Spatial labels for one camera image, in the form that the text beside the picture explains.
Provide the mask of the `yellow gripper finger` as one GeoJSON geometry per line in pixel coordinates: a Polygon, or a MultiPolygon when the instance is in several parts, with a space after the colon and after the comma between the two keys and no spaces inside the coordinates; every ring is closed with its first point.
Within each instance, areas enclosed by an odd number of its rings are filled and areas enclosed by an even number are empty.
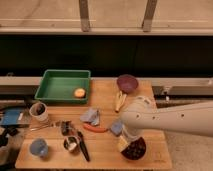
{"type": "Polygon", "coordinates": [[[123,136],[120,136],[118,138],[117,148],[120,152],[124,151],[128,147],[128,145],[128,141],[123,136]]]}

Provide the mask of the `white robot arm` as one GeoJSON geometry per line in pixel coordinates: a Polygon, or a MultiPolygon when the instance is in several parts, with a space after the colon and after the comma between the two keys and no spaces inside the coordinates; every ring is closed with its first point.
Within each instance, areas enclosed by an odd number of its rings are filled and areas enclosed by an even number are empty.
{"type": "Polygon", "coordinates": [[[148,97],[137,96],[120,114],[123,152],[138,140],[142,129],[157,129],[213,137],[213,101],[167,108],[153,108],[148,97]]]}

